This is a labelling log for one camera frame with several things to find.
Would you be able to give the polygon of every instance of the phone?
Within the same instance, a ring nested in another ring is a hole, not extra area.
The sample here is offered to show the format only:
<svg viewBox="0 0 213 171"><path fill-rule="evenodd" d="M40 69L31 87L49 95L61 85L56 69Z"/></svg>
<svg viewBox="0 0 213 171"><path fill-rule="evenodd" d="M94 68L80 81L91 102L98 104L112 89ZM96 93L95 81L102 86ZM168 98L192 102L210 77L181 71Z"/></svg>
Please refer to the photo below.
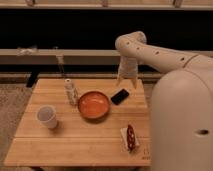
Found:
<svg viewBox="0 0 213 171"><path fill-rule="evenodd" d="M114 96L111 97L111 101L119 105L124 99L126 99L129 96L129 92L125 89L120 90L118 93L116 93Z"/></svg>

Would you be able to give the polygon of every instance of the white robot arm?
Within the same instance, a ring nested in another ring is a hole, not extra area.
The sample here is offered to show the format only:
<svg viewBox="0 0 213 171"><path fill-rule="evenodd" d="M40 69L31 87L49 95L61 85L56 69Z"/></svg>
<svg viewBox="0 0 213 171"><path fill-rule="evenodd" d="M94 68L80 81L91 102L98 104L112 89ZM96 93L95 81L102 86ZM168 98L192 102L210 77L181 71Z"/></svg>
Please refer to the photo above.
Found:
<svg viewBox="0 0 213 171"><path fill-rule="evenodd" d="M134 32L115 45L119 81L135 83L138 61L167 73L151 98L151 170L212 171L213 59L145 43L144 33Z"/></svg>

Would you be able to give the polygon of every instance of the wooden floor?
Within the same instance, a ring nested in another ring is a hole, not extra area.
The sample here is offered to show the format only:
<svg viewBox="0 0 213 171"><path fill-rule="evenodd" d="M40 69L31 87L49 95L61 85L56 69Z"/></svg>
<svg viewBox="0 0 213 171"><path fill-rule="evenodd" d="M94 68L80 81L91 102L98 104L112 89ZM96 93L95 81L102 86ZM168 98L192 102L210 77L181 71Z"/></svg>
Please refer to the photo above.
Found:
<svg viewBox="0 0 213 171"><path fill-rule="evenodd" d="M151 96L154 84L144 84L147 101ZM11 144L18 123L25 110L32 93L32 88L26 88L25 84L0 83L0 170L1 171L30 171L27 167L4 167L3 160ZM149 168L44 168L45 171L147 171Z"/></svg>

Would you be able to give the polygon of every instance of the paper cup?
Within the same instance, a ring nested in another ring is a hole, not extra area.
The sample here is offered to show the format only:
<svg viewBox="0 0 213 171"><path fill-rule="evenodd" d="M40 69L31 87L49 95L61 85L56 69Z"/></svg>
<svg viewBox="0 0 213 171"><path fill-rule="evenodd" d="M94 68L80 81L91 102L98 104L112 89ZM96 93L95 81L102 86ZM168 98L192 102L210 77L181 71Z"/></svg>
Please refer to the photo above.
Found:
<svg viewBox="0 0 213 171"><path fill-rule="evenodd" d="M56 119L56 110L54 106L45 105L39 108L37 111L37 119L49 129L53 129L57 126L58 121Z"/></svg>

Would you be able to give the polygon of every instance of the orange bowl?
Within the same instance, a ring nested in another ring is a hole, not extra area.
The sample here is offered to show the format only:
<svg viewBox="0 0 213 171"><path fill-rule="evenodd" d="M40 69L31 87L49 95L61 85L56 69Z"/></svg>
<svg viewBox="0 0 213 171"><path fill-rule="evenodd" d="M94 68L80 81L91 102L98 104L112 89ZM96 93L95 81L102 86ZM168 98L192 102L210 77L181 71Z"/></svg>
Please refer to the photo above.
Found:
<svg viewBox="0 0 213 171"><path fill-rule="evenodd" d="M78 110L86 119L98 119L109 111L108 97L99 91L90 91L83 94L78 100Z"/></svg>

